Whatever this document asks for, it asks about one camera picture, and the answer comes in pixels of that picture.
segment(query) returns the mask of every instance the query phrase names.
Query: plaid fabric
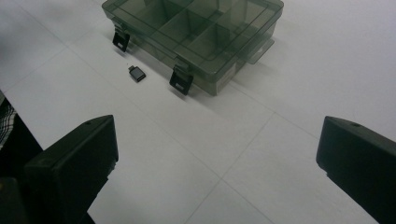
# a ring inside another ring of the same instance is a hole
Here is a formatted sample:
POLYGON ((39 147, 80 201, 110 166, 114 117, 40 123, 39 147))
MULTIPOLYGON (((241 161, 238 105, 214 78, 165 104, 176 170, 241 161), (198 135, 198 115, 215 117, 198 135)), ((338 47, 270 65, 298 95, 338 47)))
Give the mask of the plaid fabric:
POLYGON ((0 150, 7 141, 14 128, 14 119, 17 112, 11 105, 0 108, 0 150))

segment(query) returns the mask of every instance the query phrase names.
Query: translucent compartment organizer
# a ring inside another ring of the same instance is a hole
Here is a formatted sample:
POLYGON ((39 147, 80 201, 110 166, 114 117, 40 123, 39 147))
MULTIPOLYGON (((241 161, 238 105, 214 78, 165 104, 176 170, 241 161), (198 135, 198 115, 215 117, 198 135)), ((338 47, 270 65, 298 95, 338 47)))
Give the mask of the translucent compartment organizer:
POLYGON ((174 68, 170 84, 187 94, 191 83, 216 95, 245 63, 274 41, 279 0, 107 0, 113 43, 129 42, 174 68))

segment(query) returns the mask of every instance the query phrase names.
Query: tile grout line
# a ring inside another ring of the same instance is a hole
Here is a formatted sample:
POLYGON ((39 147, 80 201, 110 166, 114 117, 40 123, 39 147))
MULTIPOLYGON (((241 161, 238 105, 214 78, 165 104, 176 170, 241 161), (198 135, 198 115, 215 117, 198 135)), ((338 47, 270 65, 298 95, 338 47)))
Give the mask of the tile grout line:
POLYGON ((177 144, 179 144, 184 150, 189 152, 196 160, 198 160, 204 167, 206 167, 209 171, 211 171, 218 179, 221 179, 221 176, 218 175, 215 171, 213 171, 209 166, 206 165, 201 159, 199 159, 197 156, 195 156, 190 150, 186 149, 183 144, 181 144, 172 134, 170 134, 168 131, 165 130, 165 128, 158 123, 155 119, 153 119, 149 113, 146 113, 145 110, 143 110, 140 106, 138 106, 135 102, 133 102, 131 99, 129 99, 119 88, 117 88, 114 84, 109 82, 105 77, 103 77, 95 68, 93 68, 90 64, 88 64, 84 59, 82 59, 76 52, 74 52, 72 49, 70 49, 75 55, 77 55, 85 64, 87 64, 101 79, 103 79, 107 84, 109 84, 112 88, 114 88, 118 93, 120 93, 130 104, 136 106, 136 108, 143 114, 145 114, 148 119, 153 122, 155 125, 157 125, 166 135, 171 137, 177 144))
POLYGON ((273 112, 273 114, 270 116, 270 118, 264 123, 264 125, 262 125, 262 127, 259 129, 259 131, 253 136, 253 138, 248 142, 247 146, 245 147, 245 149, 239 153, 238 157, 235 159, 235 161, 233 162, 233 164, 227 169, 227 171, 224 173, 224 175, 221 177, 221 179, 224 178, 224 176, 226 176, 228 174, 228 172, 231 170, 231 168, 233 168, 233 166, 236 164, 236 162, 239 160, 239 158, 242 157, 242 154, 244 154, 248 148, 250 147, 250 145, 252 144, 252 142, 256 139, 256 137, 260 134, 260 132, 262 130, 264 130, 265 126, 267 126, 268 122, 272 119, 272 117, 274 116, 276 112, 273 112))
POLYGON ((224 176, 226 176, 230 170, 233 168, 233 166, 237 163, 237 161, 242 157, 242 155, 248 150, 250 145, 253 143, 253 141, 259 136, 259 134, 262 132, 262 130, 265 129, 267 124, 270 122, 270 120, 273 118, 273 116, 276 115, 276 112, 273 111, 273 114, 270 116, 270 118, 265 122, 264 125, 262 125, 262 128, 254 135, 254 137, 251 139, 251 141, 247 144, 246 148, 239 154, 239 156, 235 159, 233 164, 228 168, 228 170, 224 173, 224 175, 221 177, 221 180, 226 183, 231 189, 233 189, 239 196, 241 196, 245 201, 247 201, 248 204, 250 204, 252 207, 254 207, 260 214, 262 214, 264 217, 266 217, 272 224, 275 224, 275 222, 269 218, 267 215, 264 214, 263 211, 261 211, 259 208, 257 208, 253 203, 251 203, 248 199, 246 199, 238 190, 234 189, 226 180, 224 180, 224 176))
POLYGON ((64 45, 65 47, 67 47, 67 45, 61 40, 61 38, 59 38, 59 36, 57 36, 56 34, 54 34, 49 28, 47 28, 47 26, 45 26, 44 24, 42 24, 40 21, 38 21, 34 15, 32 15, 28 10, 26 10, 23 6, 21 6, 18 2, 15 2, 13 0, 13 2, 15 4, 17 4, 24 12, 26 12, 30 17, 32 17, 33 20, 35 20, 38 24, 40 24, 45 30, 47 30, 50 34, 52 34, 56 39, 59 40, 59 42, 62 43, 62 45, 64 45))
POLYGON ((272 108, 270 108, 270 107, 268 107, 267 105, 261 103, 260 101, 256 100, 256 99, 253 98, 252 96, 246 94, 244 91, 239 90, 239 88, 237 88, 237 87, 233 84, 233 80, 230 81, 229 85, 230 85, 231 87, 233 87, 234 89, 236 89, 237 91, 242 92, 242 94, 244 94, 247 98, 250 98, 250 100, 253 100, 254 102, 258 103, 259 105, 264 106, 265 109, 270 110, 270 111, 272 111, 272 112, 275 112, 275 110, 273 110, 272 108))
MULTIPOLYGON (((103 24, 103 22, 105 22, 105 21, 106 21, 106 19, 101 19, 101 20, 95 22, 95 23, 92 25, 92 27, 93 27, 93 28, 96 28, 96 27, 100 26, 101 24, 103 24)), ((82 33, 82 34, 81 34, 79 37, 77 37, 76 39, 71 40, 71 41, 69 41, 69 42, 67 42, 67 43, 64 43, 64 44, 65 44, 67 47, 70 47, 70 46, 74 45, 76 42, 78 42, 80 39, 82 39, 84 36, 89 35, 89 34, 91 33, 91 31, 92 31, 92 30, 87 30, 86 32, 82 33)))
POLYGON ((252 207, 254 207, 260 214, 262 214, 263 216, 265 216, 272 224, 275 224, 275 222, 269 218, 267 215, 264 214, 263 211, 261 211, 259 208, 257 208, 253 203, 251 203, 248 199, 246 199, 238 190, 236 190, 235 188, 233 188, 233 186, 231 186, 227 181, 221 179, 228 187, 230 187, 231 189, 233 189, 239 196, 241 196, 245 201, 247 201, 248 204, 250 204, 252 207))
POLYGON ((296 123, 294 123, 294 122, 292 122, 292 121, 290 121, 290 120, 286 119, 284 116, 282 116, 282 115, 278 114, 277 112, 276 112, 276 114, 277 114, 278 116, 280 116, 282 119, 284 119, 285 121, 287 121, 287 122, 291 123, 291 124, 292 124, 293 126, 295 126, 296 128, 298 128, 298 129, 300 129, 301 131, 303 131, 304 133, 307 133, 307 134, 308 134, 308 135, 310 135, 311 137, 313 137, 313 138, 315 138, 315 139, 319 140, 319 138, 318 138, 318 137, 316 137, 316 136, 314 136, 312 133, 310 133, 310 132, 308 132, 308 131, 304 130, 302 127, 300 127, 300 126, 299 126, 299 125, 297 125, 296 123))
POLYGON ((11 89, 13 89, 15 86, 17 86, 19 83, 21 83, 22 81, 24 81, 26 78, 28 78, 30 75, 32 75, 35 71, 37 71, 38 69, 42 68, 44 65, 46 65, 49 61, 51 61, 52 59, 54 59, 55 57, 57 57, 58 55, 60 55, 62 52, 64 52, 67 49, 67 47, 64 47, 63 49, 60 49, 59 52, 56 52, 54 55, 52 55, 50 58, 48 58, 46 61, 44 61, 42 64, 40 64, 37 68, 35 68, 32 72, 28 73, 26 75, 26 77, 23 77, 21 80, 17 81, 15 84, 11 85, 8 90, 3 91, 3 94, 6 95, 6 93, 8 91, 10 91, 11 89))
POLYGON ((187 224, 190 219, 192 218, 192 216, 194 216, 194 214, 198 211, 198 209, 201 207, 201 205, 204 203, 204 201, 209 197, 209 195, 213 192, 213 190, 215 190, 215 188, 220 184, 221 179, 218 180, 218 183, 216 183, 216 185, 213 187, 212 190, 209 191, 209 193, 204 197, 204 199, 200 202, 200 204, 195 208, 195 210, 191 213, 191 215, 189 216, 189 218, 187 218, 186 222, 184 222, 184 224, 187 224))
POLYGON ((249 94, 245 93, 244 91, 239 90, 239 88, 237 88, 234 84, 232 84, 232 83, 230 83, 230 84, 231 84, 231 86, 232 86, 233 88, 235 88, 236 90, 242 92, 242 93, 243 93, 244 95, 246 95, 248 98, 250 98, 250 99, 252 99, 253 101, 255 101, 256 103, 258 103, 258 104, 264 106, 266 109, 268 109, 268 110, 274 112, 275 114, 277 114, 278 116, 280 116, 282 119, 284 119, 284 120, 286 120, 287 122, 290 122, 292 125, 296 126, 296 127, 297 127, 298 129, 300 129, 301 131, 303 131, 303 132, 305 132, 305 133, 311 135, 312 137, 318 139, 318 137, 316 137, 316 136, 314 136, 312 133, 306 131, 305 129, 303 129, 302 127, 300 127, 299 125, 297 125, 296 123, 294 123, 294 122, 292 122, 292 121, 286 119, 284 116, 282 116, 282 115, 280 115, 279 113, 277 113, 274 109, 272 109, 272 108, 268 107, 267 105, 263 104, 262 102, 256 100, 254 97, 250 96, 249 94))
MULTIPOLYGON (((82 36, 80 36, 79 38, 77 38, 77 39, 75 39, 75 40, 73 40, 73 41, 70 41, 70 43, 68 44, 68 45, 66 45, 66 47, 67 48, 69 48, 71 51, 73 51, 73 49, 71 49, 70 47, 71 46, 73 46, 73 45, 75 45, 80 39, 82 39, 82 38, 84 38, 86 35, 89 35, 92 31, 93 31, 93 29, 94 28, 98 28, 100 25, 102 25, 103 24, 103 22, 105 22, 106 21, 106 19, 103 19, 102 21, 98 21, 96 24, 94 24, 93 26, 92 26, 92 30, 88 30, 86 33, 84 33, 82 36)), ((81 57, 79 57, 84 63, 86 63, 87 65, 89 65, 85 60, 83 60, 81 57)))

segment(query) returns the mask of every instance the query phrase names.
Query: white tile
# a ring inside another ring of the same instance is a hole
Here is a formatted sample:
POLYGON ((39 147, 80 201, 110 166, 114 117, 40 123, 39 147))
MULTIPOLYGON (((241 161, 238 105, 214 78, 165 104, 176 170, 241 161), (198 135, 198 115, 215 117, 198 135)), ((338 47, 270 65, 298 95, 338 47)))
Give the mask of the white tile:
POLYGON ((128 102, 66 49, 6 94, 42 147, 128 102))
POLYGON ((11 0, 0 2, 0 88, 8 91, 64 45, 11 0))
POLYGON ((187 224, 273 224, 235 190, 221 181, 187 224))
POLYGON ((96 223, 185 223, 219 178, 142 113, 120 109, 120 161, 90 215, 96 223))
POLYGON ((15 0, 66 45, 85 35, 106 19, 101 6, 92 0, 15 0))
POLYGON ((307 4, 285 1, 275 44, 233 85, 314 136, 330 115, 396 139, 396 4, 307 4))
POLYGON ((112 24, 107 21, 96 32, 82 37, 71 49, 183 147, 222 176, 272 111, 231 86, 216 97, 196 87, 189 96, 180 96, 168 84, 172 74, 170 68, 138 48, 120 53, 112 46, 112 32, 112 24), (129 77, 128 67, 132 64, 146 72, 143 81, 135 83, 129 77))
POLYGON ((375 223, 320 170, 317 147, 275 115, 224 180, 274 223, 375 223))

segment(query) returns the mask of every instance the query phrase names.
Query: black latch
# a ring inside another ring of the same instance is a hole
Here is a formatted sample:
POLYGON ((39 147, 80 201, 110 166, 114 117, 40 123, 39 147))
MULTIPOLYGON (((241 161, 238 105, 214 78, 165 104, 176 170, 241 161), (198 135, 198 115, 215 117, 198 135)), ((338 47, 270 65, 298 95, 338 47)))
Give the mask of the black latch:
POLYGON ((128 48, 128 43, 129 43, 130 36, 125 34, 125 35, 120 35, 117 31, 114 34, 113 38, 113 44, 122 50, 123 52, 126 51, 126 48, 128 48))
POLYGON ((171 84, 171 86, 175 87, 175 89, 177 89, 184 95, 187 95, 189 93, 192 80, 193 80, 193 76, 183 75, 181 77, 177 74, 177 71, 174 70, 171 76, 171 80, 169 81, 169 84, 171 84))

